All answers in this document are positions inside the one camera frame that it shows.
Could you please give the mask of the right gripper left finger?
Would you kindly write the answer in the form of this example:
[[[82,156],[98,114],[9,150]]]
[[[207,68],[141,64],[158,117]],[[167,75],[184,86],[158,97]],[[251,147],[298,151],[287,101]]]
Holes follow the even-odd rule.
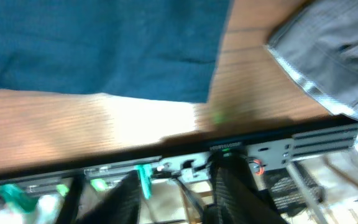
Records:
[[[127,176],[77,224],[138,224],[142,187],[137,171]]]

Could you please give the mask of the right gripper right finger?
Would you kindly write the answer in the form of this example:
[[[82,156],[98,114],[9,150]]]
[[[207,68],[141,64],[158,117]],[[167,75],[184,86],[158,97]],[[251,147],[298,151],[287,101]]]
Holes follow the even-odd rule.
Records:
[[[209,158],[209,173],[213,203],[204,208],[204,223],[287,223],[270,194],[257,188],[245,155],[215,152]]]

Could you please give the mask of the navy blue shorts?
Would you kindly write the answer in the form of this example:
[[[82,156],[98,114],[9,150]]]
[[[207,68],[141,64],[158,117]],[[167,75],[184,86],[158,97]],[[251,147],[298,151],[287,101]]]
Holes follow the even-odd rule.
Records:
[[[0,1],[0,89],[204,103],[231,2]]]

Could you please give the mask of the grey shorts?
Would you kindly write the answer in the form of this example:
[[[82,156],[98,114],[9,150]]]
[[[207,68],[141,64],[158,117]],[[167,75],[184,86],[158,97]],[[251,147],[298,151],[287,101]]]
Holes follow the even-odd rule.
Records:
[[[267,49],[312,99],[358,121],[358,0],[305,2],[272,31]]]

